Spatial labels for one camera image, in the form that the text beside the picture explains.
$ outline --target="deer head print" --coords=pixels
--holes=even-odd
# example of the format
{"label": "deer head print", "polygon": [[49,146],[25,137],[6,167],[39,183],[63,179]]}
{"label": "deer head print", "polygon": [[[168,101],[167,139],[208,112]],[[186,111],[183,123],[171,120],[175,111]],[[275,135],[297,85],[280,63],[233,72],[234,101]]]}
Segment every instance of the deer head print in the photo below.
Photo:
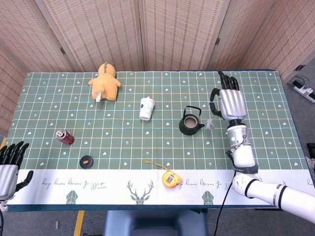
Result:
{"label": "deer head print", "polygon": [[133,183],[130,183],[130,180],[129,180],[128,185],[127,185],[127,188],[129,189],[130,193],[132,194],[132,195],[130,195],[130,196],[131,196],[131,199],[133,199],[134,201],[136,201],[136,204],[137,204],[137,205],[143,205],[143,204],[144,204],[144,201],[146,201],[146,200],[149,199],[149,197],[150,197],[149,193],[150,193],[151,190],[154,188],[153,182],[152,182],[152,180],[151,180],[151,183],[148,184],[148,186],[149,186],[149,191],[146,192],[147,190],[144,189],[144,193],[143,193],[142,197],[139,197],[138,194],[137,194],[137,189],[135,189],[135,190],[134,190],[134,193],[133,193],[133,191],[132,191],[132,186],[133,186]]}

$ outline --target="gray chair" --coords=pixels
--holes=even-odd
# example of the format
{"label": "gray chair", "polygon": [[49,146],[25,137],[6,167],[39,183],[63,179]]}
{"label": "gray chair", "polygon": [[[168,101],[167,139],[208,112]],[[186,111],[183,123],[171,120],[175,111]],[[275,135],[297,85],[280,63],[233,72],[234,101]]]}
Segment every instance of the gray chair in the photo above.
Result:
{"label": "gray chair", "polygon": [[105,236],[208,236],[207,214],[188,209],[109,210]]}

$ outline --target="power strip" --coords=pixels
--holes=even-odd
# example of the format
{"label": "power strip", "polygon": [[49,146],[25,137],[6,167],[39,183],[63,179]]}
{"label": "power strip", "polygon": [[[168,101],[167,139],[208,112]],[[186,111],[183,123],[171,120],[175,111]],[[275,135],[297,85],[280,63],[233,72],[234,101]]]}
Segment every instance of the power strip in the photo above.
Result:
{"label": "power strip", "polygon": [[292,82],[293,89],[305,97],[307,100],[315,103],[315,92],[312,88],[307,88],[305,85],[301,84],[299,81],[295,80]]}

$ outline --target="table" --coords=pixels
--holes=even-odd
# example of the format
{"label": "table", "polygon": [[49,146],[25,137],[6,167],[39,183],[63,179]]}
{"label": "table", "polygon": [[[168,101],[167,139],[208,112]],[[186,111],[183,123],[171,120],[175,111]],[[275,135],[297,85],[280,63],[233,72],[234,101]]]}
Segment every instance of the table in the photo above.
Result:
{"label": "table", "polygon": [[[259,174],[265,182],[314,193],[309,170],[277,71],[224,72],[238,79],[246,100],[245,119]],[[221,88],[217,72],[118,72],[116,102],[95,103],[88,81],[97,73],[28,73],[7,142],[30,144],[19,179],[33,180],[9,201],[9,210],[118,209],[139,207],[219,207],[231,182],[228,123],[210,113],[211,90]],[[156,101],[150,121],[141,121],[140,99]],[[187,105],[202,109],[201,122],[215,129],[193,136],[179,128]],[[75,137],[71,146],[54,138],[58,129]],[[94,158],[89,170],[79,166]],[[163,187],[161,163],[183,177]],[[228,207],[267,207],[231,191]]]}

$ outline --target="yellow cord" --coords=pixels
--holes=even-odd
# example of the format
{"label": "yellow cord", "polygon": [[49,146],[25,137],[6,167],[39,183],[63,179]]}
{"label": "yellow cord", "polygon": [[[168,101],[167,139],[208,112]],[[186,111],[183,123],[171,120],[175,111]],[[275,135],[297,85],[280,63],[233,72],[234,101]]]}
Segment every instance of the yellow cord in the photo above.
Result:
{"label": "yellow cord", "polygon": [[168,168],[166,168],[165,166],[163,166],[163,165],[161,165],[161,164],[159,164],[159,163],[157,163],[157,162],[153,162],[153,161],[143,161],[143,162],[144,162],[144,163],[149,163],[149,164],[155,164],[155,165],[160,166],[160,167],[162,167],[162,168],[164,168],[164,169],[166,169],[166,170],[169,171]]}

